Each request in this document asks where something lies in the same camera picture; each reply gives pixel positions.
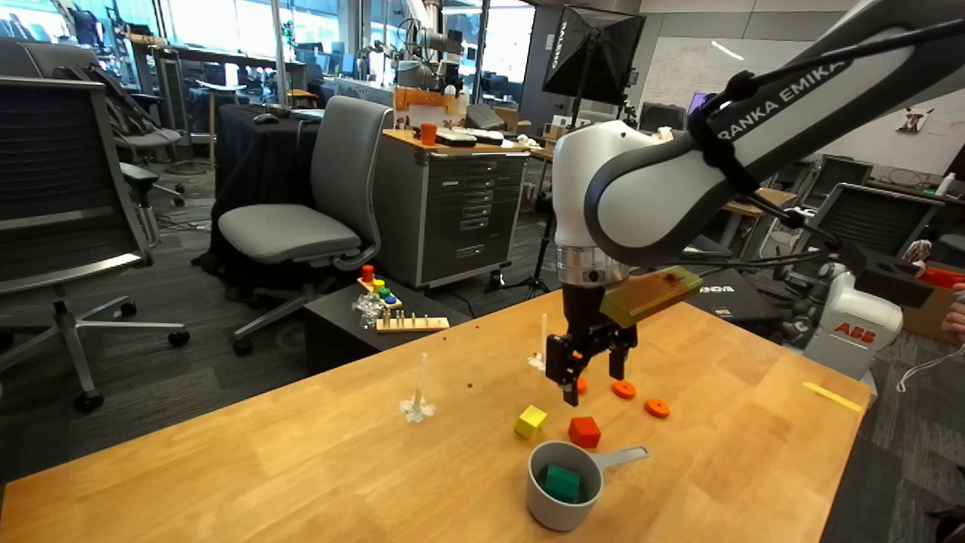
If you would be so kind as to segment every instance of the cardboard box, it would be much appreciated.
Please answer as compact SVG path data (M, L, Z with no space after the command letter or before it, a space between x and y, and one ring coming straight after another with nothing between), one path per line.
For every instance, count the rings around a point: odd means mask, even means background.
M957 283L965 283L965 269L927 265L919 274L931 283L931 297L919 307L904 307L904 332L950 345L954 339L940 329L947 307L954 305Z

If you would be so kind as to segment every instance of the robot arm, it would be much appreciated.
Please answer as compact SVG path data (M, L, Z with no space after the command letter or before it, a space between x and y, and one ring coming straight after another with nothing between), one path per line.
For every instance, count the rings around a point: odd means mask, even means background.
M724 98L692 116L687 137L659 144L618 120L564 137L553 209L570 329L550 339L546 375L566 403L575 406L572 385L594 353L615 347L621 358L637 345L632 325L600 314L609 286L629 269L677 263L735 192L753 192L782 165L934 89L954 90L940 81L963 70L963 22L965 3L957 0L865 0L789 62L805 70L779 70L760 86L733 78ZM885 41L904 42L847 55Z

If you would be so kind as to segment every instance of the red block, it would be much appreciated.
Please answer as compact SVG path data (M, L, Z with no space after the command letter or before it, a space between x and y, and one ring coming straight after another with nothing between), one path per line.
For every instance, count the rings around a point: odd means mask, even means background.
M600 427L594 416L572 416L570 420L570 442L585 447L585 449L594 449L600 443Z

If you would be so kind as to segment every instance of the box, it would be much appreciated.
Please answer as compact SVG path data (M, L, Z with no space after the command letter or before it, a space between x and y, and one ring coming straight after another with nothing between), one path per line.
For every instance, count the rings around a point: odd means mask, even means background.
M950 345L954 339L940 329L947 307L954 305L957 283L965 283L965 269L954 265L927 265L919 282L931 283L934 290L919 307L904 307L904 332Z

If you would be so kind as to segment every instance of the chair wheel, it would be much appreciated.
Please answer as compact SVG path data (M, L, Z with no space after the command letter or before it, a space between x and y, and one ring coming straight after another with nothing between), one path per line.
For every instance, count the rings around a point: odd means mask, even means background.
M103 395L79 395L79 399L72 403L72 409L74 409L79 413L93 413L93 411L103 409Z
M187 329L169 336L169 347L184 347L187 340L189 340L189 332L187 332Z
M253 345L233 339L233 350L235 350L235 357L250 357Z
M138 314L138 305L136 301L124 301L124 305L119 305L114 320L131 320L136 314Z

